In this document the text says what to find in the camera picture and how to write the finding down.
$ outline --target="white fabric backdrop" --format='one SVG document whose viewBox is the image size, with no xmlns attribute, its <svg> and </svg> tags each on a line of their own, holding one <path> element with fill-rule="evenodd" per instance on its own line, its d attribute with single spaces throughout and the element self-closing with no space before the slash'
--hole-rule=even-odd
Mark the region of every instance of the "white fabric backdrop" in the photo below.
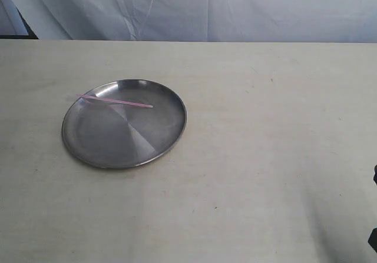
<svg viewBox="0 0 377 263">
<path fill-rule="evenodd" d="M 377 42 L 377 0 L 14 0 L 40 38 Z"/>
</svg>

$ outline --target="wrinkled fabric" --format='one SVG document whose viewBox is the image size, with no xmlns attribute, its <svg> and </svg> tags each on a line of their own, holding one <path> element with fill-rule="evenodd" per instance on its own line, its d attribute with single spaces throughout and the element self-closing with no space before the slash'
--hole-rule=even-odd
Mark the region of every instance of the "wrinkled fabric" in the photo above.
<svg viewBox="0 0 377 263">
<path fill-rule="evenodd" d="M 13 0 L 39 38 L 377 42 L 377 0 Z"/>
</svg>

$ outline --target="pink straw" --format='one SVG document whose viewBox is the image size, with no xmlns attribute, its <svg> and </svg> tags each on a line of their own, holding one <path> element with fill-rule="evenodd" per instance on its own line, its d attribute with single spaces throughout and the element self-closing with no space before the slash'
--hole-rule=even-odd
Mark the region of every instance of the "pink straw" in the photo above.
<svg viewBox="0 0 377 263">
<path fill-rule="evenodd" d="M 99 97 L 90 96 L 90 95 L 81 95 L 81 94 L 78 94 L 77 96 L 78 97 L 82 97 L 82 98 L 87 98 L 87 99 L 94 99 L 94 100 L 100 100 L 100 101 L 121 103 L 121 104 L 127 104 L 127 105 L 132 105 L 132 106 L 139 106 L 139 107 L 146 107 L 146 108 L 153 108 L 153 105 L 149 105 L 149 104 L 141 104 L 141 103 L 128 102 L 128 101 L 122 101 L 122 100 L 115 100 L 115 99 L 109 99 L 109 98 L 99 98 Z"/>
</svg>

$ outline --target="metal plate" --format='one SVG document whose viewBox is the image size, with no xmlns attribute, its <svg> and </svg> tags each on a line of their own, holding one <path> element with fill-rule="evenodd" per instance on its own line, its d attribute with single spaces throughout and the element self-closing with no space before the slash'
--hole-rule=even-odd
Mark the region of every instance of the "metal plate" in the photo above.
<svg viewBox="0 0 377 263">
<path fill-rule="evenodd" d="M 79 98 L 68 110 L 62 138 L 76 158 L 99 168 L 132 168 L 165 154 L 186 126 L 186 109 L 156 82 L 124 79 L 86 95 L 153 105 L 142 108 Z"/>
</svg>

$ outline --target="white table surface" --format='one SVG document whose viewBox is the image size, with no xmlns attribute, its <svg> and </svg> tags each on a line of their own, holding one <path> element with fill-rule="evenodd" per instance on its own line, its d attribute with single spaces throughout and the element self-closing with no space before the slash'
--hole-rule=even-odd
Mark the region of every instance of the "white table surface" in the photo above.
<svg viewBox="0 0 377 263">
<path fill-rule="evenodd" d="M 0 262 L 376 262 L 377 45 L 0 41 Z M 71 94 L 157 81 L 176 147 L 108 172 Z"/>
</svg>

